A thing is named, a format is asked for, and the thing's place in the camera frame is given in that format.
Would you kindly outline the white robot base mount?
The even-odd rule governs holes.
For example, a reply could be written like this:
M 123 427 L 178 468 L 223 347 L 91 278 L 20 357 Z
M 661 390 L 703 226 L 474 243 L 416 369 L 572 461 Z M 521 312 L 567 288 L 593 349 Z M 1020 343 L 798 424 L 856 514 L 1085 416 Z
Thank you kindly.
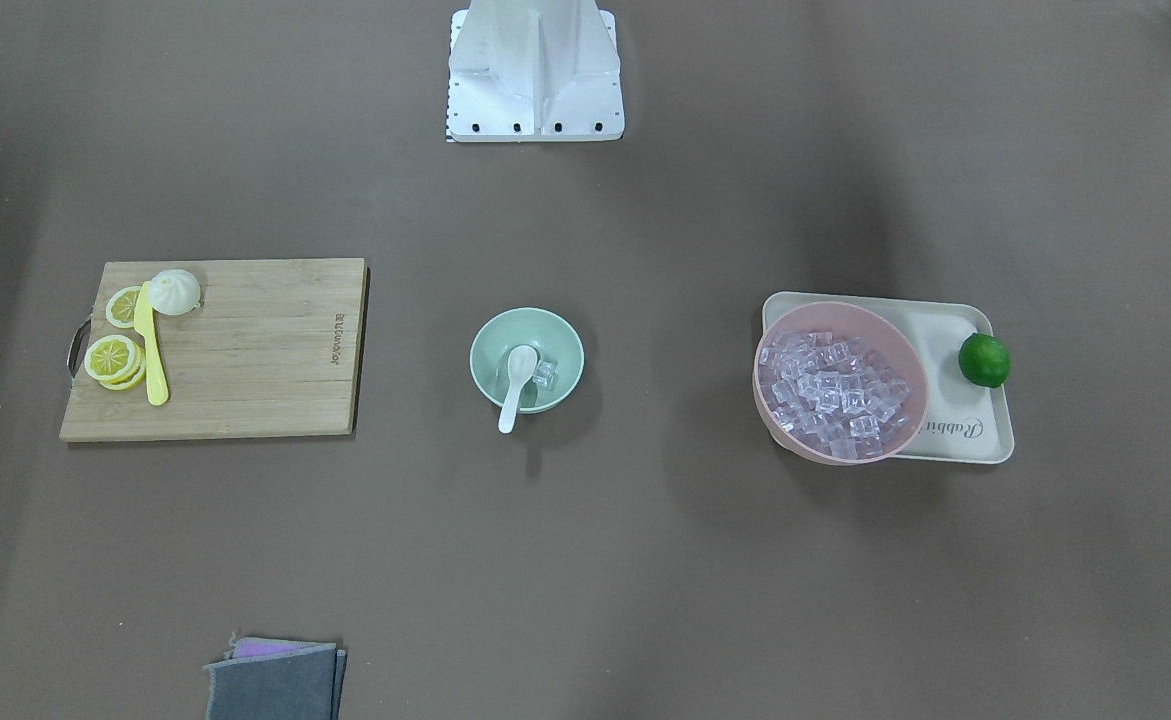
M 625 133 L 616 18 L 594 1 L 471 1 L 448 28 L 447 140 Z

